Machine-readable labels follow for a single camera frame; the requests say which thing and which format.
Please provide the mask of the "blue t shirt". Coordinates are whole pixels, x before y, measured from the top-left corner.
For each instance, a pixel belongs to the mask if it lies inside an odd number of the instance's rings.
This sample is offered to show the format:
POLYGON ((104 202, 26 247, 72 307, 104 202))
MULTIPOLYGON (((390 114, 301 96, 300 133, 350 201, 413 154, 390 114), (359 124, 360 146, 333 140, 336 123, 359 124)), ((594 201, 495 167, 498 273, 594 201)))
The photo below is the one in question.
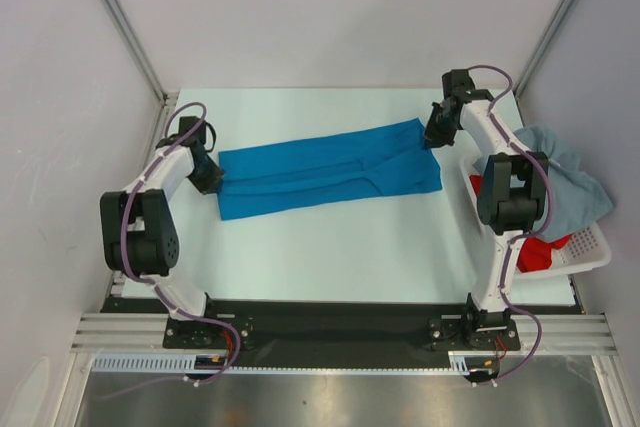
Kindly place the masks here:
POLYGON ((356 132, 223 151, 220 217, 239 220, 378 197, 431 194, 441 169, 419 119, 356 132))

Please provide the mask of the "grey t shirt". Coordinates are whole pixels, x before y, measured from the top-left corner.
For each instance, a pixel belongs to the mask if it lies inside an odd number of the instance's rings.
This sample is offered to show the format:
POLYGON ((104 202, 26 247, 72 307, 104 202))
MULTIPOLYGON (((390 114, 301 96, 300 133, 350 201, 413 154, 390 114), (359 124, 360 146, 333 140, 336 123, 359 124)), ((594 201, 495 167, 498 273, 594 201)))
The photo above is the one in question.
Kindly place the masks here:
POLYGON ((580 156, 553 130, 530 125, 514 134, 530 151, 543 152, 549 159, 548 178, 555 208, 539 239, 555 242, 589 227, 614 210, 614 203, 603 186, 582 169, 580 156))

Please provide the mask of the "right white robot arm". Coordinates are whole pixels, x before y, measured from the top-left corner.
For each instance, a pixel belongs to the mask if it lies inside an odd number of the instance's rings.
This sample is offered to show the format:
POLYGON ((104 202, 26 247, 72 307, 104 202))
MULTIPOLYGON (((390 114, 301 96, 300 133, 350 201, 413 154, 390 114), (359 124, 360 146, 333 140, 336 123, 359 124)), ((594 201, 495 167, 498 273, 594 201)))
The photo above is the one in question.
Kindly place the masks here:
POLYGON ((548 157, 520 142, 495 110, 503 93, 476 86, 470 69, 442 76, 443 99, 432 106, 423 137, 429 148, 451 146, 466 132, 484 162, 476 215, 492 241, 491 264, 479 274, 458 319, 432 319, 434 350, 491 351, 519 347, 509 295, 517 257, 536 222, 549 223, 555 205, 548 157))

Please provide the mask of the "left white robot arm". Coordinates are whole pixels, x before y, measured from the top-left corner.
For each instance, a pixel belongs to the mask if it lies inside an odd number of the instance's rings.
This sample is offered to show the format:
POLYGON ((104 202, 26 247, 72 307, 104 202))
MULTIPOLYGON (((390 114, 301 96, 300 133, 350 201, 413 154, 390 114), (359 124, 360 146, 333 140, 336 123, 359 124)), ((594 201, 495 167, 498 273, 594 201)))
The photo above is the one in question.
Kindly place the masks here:
POLYGON ((171 273, 180 241, 170 200, 185 181, 203 196, 221 191, 225 171, 207 145, 215 140, 215 130, 204 118, 180 118, 178 131, 159 141, 138 177, 119 191, 104 193, 99 202, 109 269, 153 291, 171 319, 187 322, 187 336, 202 347, 219 339, 221 323, 206 313, 208 294, 171 273))

